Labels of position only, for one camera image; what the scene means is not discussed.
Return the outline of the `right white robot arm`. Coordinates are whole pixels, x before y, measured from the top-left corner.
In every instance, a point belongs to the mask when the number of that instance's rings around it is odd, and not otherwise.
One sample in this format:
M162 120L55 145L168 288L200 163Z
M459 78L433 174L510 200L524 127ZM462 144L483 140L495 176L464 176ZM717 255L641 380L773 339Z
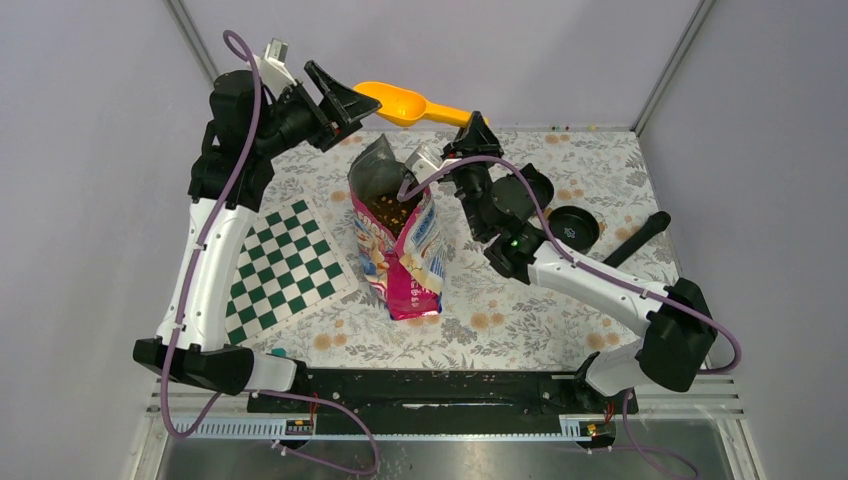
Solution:
M531 216L547 206L554 188L533 165L493 180L489 169L503 149L481 113L473 112L441 158L456 188L474 240L501 276L564 293L637 335L612 351L595 352L578 369L575 402L597 412L614 395L656 384L686 392L717 337L701 288L680 278L672 285L630 277L594 260L555 227L555 211L540 226Z

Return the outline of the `pink blue pet food bag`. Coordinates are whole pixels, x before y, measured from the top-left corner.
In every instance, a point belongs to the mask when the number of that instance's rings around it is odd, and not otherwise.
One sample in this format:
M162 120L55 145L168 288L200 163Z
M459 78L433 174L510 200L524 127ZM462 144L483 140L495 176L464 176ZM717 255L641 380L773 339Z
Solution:
M353 161L347 180L354 213L358 256L366 280L395 321L437 316L442 311L446 240L431 189L408 200L417 187L396 159L386 136L370 143Z

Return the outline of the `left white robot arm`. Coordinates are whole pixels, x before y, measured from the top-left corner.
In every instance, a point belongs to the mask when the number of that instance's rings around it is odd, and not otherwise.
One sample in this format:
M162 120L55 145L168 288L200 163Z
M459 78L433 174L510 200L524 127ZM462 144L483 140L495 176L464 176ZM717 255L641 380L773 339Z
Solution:
M176 383L227 395L272 390L288 411L309 401L311 387L297 375L304 363L235 346L225 331L240 249L274 176L273 159L303 142L326 152L381 107L314 61L304 69L319 100L274 71L236 70L214 81L212 118L191 168L181 283L155 335L137 340L132 353L136 363Z

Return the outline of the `yellow plastic scoop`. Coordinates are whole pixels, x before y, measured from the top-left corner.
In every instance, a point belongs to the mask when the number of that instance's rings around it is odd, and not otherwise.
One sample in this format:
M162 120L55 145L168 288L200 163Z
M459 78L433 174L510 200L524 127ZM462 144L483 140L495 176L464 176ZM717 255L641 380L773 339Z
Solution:
M400 127L411 127L421 121L464 127L472 117L470 111L431 102L418 92L388 83L365 81L353 89L379 101L381 108L377 114Z

